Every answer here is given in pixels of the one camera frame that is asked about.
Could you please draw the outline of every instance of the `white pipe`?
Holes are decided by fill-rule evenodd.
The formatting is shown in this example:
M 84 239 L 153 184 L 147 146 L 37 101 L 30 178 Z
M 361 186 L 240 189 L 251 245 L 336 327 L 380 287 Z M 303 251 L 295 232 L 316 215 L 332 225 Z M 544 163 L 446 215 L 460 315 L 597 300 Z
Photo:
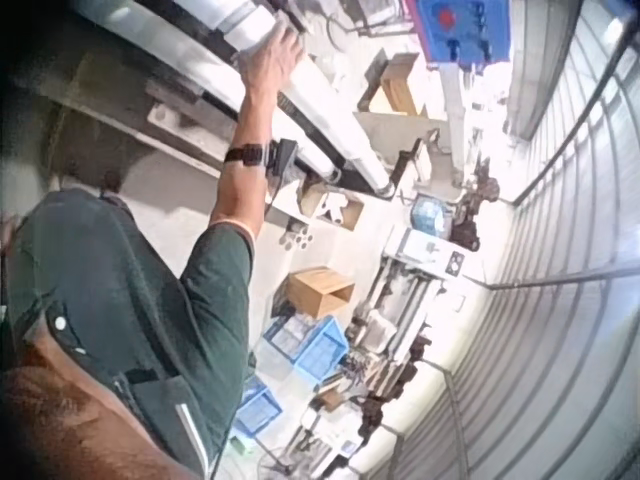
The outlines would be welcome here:
M 240 110 L 245 88 L 238 72 L 153 12 L 132 0 L 78 0 L 75 9 L 173 67 L 236 112 Z M 299 158 L 324 179 L 334 181 L 339 176 L 324 152 L 280 109 L 273 117 L 273 136 L 298 142 Z
M 176 0 L 176 3 L 214 30 L 224 14 L 220 5 L 237 10 L 247 0 Z M 236 50 L 247 50 L 257 45 L 271 32 L 275 18 L 263 6 L 255 8 L 237 25 L 232 26 L 225 40 Z M 333 146 L 353 163 L 373 190 L 380 194 L 392 192 L 384 166 L 371 148 L 369 138 L 353 113 L 340 101 L 320 69 L 305 57 L 291 75 L 290 84 L 283 93 L 300 109 Z

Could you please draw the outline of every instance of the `dark green shirt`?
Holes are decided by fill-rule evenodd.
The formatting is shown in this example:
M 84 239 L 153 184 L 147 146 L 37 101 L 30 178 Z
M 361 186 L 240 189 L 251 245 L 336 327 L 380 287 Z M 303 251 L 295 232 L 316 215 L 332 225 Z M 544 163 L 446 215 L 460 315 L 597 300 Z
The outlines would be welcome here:
M 126 209 L 51 193 L 9 252 L 5 338 L 19 345 L 44 310 L 58 343 L 158 445 L 210 476 L 242 395 L 251 247 L 241 228 L 209 227 L 176 278 Z

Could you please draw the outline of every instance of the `hand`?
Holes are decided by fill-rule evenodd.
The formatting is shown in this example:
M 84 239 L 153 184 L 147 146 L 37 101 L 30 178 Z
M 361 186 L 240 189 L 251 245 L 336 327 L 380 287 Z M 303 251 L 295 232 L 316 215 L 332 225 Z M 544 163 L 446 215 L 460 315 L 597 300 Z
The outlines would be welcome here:
M 276 24 L 258 50 L 240 59 L 240 74 L 247 97 L 275 104 L 278 92 L 303 56 L 298 35 L 280 22 Z

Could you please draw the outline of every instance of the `shirt button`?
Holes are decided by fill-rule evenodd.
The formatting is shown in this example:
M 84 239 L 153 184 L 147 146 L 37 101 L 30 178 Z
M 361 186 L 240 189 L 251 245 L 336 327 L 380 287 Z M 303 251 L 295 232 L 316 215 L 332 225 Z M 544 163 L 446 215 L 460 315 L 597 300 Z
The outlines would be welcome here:
M 56 326 L 56 330 L 64 330 L 67 327 L 67 319 L 64 317 L 57 317 L 53 324 Z

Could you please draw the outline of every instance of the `shirt pocket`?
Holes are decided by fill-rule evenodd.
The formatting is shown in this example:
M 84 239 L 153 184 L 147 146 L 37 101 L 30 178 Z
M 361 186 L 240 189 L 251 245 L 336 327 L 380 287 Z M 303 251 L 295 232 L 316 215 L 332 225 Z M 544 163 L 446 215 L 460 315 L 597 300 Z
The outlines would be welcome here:
M 181 375 L 129 385 L 156 438 L 178 462 L 210 478 L 215 463 L 205 418 Z

